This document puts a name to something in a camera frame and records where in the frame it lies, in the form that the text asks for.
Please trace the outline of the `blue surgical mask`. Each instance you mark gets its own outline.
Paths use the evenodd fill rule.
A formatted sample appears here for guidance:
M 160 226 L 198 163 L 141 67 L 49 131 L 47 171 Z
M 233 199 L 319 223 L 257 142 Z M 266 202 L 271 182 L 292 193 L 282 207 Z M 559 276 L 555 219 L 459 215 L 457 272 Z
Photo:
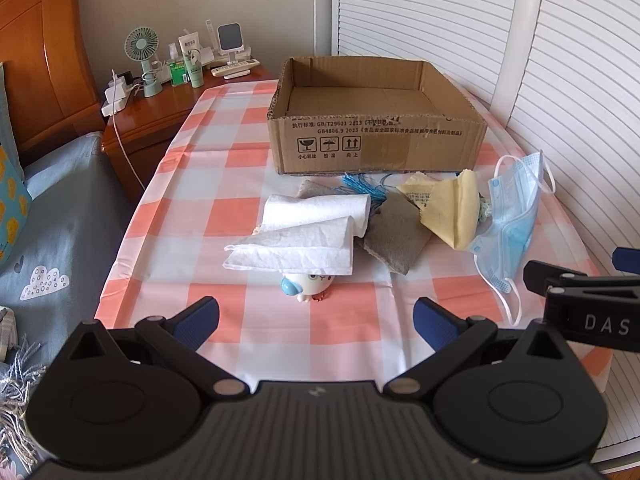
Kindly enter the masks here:
M 555 180 L 541 152 L 521 158 L 504 155 L 488 191 L 490 226 L 472 240 L 469 252 L 478 274 L 497 295 L 506 322 L 517 326 L 523 307 L 516 272 L 533 237 L 540 196 L 555 192 Z

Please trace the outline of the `grey fabric sachet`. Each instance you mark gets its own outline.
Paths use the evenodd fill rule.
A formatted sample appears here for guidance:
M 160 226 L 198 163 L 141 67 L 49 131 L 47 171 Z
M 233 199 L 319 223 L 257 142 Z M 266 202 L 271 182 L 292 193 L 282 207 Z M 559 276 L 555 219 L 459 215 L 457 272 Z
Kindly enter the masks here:
M 311 198 L 316 196 L 328 196 L 336 194 L 338 194 L 338 191 L 335 188 L 331 188 L 330 186 L 324 185 L 314 180 L 305 179 L 299 185 L 296 197 Z
M 431 237 L 421 223 L 420 209 L 405 195 L 390 193 L 372 214 L 362 247 L 390 272 L 406 275 Z

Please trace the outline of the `yellow cloth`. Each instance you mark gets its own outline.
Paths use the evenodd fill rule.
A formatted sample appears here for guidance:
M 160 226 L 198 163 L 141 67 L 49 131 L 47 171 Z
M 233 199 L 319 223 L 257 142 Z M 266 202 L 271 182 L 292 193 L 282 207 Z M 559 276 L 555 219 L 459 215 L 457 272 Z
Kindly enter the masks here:
M 421 223 L 458 252 L 469 248 L 477 226 L 491 217 L 490 201 L 480 195 L 473 170 L 442 180 L 416 172 L 397 189 L 419 208 Z

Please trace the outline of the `white blue owl toy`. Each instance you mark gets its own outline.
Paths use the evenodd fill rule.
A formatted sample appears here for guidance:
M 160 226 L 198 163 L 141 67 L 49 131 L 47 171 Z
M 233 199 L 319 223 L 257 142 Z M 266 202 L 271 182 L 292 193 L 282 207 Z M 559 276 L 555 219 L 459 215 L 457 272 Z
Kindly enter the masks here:
M 280 287 L 286 296 L 295 297 L 298 302 L 321 301 L 333 281 L 332 275 L 284 274 Z

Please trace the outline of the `blue tassel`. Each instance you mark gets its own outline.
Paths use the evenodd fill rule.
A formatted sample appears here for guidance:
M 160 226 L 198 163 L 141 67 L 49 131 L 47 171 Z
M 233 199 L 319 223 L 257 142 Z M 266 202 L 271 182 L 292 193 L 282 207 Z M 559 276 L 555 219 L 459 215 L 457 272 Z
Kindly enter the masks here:
M 386 174 L 377 181 L 372 180 L 366 174 L 344 174 L 342 183 L 344 188 L 356 194 L 368 194 L 371 197 L 371 203 L 380 206 L 387 200 L 389 186 L 386 180 L 390 174 Z

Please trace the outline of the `white paper towel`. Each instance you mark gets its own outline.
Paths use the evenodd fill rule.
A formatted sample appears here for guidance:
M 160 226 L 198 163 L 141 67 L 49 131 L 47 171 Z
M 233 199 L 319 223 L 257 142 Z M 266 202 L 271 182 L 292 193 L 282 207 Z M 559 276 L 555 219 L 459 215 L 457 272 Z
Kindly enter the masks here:
M 368 194 L 273 195 L 255 232 L 224 248 L 224 267 L 281 274 L 350 275 L 357 238 L 367 232 Z

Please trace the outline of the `grey bedsheet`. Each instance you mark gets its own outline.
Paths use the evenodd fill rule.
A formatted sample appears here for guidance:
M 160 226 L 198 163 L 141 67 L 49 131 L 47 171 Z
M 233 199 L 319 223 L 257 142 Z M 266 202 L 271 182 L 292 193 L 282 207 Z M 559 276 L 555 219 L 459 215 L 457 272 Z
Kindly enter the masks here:
M 88 133 L 25 168 L 26 226 L 1 266 L 1 314 L 14 347 L 1 348 L 1 475 L 23 479 L 39 456 L 24 434 L 26 403 L 70 333 L 93 318 L 132 215 L 101 148 Z

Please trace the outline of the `wooden nightstand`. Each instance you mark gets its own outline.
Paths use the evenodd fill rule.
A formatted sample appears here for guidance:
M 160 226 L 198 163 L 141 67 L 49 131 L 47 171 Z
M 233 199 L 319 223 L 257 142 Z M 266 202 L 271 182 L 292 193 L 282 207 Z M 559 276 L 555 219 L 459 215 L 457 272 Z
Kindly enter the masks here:
M 206 70 L 203 87 L 193 89 L 188 84 L 178 87 L 168 84 L 152 98 L 138 94 L 124 110 L 108 120 L 102 151 L 131 203 L 137 203 L 142 197 L 170 142 L 200 96 L 225 82 Z

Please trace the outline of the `blue yellow pillow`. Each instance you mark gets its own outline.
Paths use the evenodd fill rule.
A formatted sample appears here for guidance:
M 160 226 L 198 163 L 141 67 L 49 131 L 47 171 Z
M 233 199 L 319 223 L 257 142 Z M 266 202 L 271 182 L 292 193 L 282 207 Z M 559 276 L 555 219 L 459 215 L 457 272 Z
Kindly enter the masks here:
M 4 67 L 0 68 L 0 261 L 5 264 L 26 224 L 32 196 L 14 139 Z

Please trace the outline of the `cardboard box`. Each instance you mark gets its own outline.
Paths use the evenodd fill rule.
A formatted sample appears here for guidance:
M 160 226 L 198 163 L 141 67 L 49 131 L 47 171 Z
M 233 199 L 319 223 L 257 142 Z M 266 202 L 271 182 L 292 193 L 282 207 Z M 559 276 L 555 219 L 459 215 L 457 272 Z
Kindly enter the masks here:
M 289 58 L 267 122 L 279 174 L 457 172 L 487 130 L 431 63 L 370 56 Z

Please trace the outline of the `green box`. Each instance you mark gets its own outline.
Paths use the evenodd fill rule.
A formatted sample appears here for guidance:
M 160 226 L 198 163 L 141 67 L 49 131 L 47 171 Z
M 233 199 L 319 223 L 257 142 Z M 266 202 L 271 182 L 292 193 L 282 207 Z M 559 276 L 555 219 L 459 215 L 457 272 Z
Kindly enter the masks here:
M 182 61 L 171 61 L 168 63 L 168 67 L 171 76 L 170 81 L 173 87 L 178 87 L 189 82 L 189 75 Z

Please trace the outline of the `white remote control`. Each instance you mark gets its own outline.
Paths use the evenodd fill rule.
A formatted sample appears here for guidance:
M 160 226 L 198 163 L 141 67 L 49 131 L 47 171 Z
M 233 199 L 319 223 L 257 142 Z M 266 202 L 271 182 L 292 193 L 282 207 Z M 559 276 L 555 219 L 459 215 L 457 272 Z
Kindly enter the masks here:
M 254 68 L 258 67 L 259 65 L 259 61 L 255 60 L 254 58 L 249 58 L 248 60 L 234 61 L 226 65 L 212 68 L 210 72 L 212 73 L 213 77 L 230 80 L 249 75 L 252 70 L 254 70 Z

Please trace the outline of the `green tube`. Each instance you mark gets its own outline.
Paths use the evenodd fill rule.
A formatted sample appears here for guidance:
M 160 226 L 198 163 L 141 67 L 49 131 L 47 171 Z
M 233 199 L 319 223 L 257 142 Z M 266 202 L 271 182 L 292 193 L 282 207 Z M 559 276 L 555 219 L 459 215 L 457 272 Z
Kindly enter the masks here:
M 183 62 L 186 66 L 189 80 L 193 89 L 201 88 L 204 84 L 200 50 L 190 49 L 183 53 Z

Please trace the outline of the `phone stand mirror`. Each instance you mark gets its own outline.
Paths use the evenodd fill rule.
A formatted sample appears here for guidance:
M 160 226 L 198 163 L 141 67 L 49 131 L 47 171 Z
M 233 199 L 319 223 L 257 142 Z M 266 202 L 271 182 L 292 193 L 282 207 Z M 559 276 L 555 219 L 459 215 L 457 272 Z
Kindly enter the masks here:
M 228 64 L 245 61 L 250 58 L 239 23 L 219 25 L 217 27 L 217 36 L 218 50 L 226 57 Z

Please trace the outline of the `white curved frame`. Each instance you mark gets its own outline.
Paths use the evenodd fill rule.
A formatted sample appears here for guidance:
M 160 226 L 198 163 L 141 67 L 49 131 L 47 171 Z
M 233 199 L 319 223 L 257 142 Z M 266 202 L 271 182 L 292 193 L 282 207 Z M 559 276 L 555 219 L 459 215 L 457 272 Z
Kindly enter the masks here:
M 541 0 L 514 0 L 511 25 L 490 112 L 503 127 L 512 115 L 535 37 Z

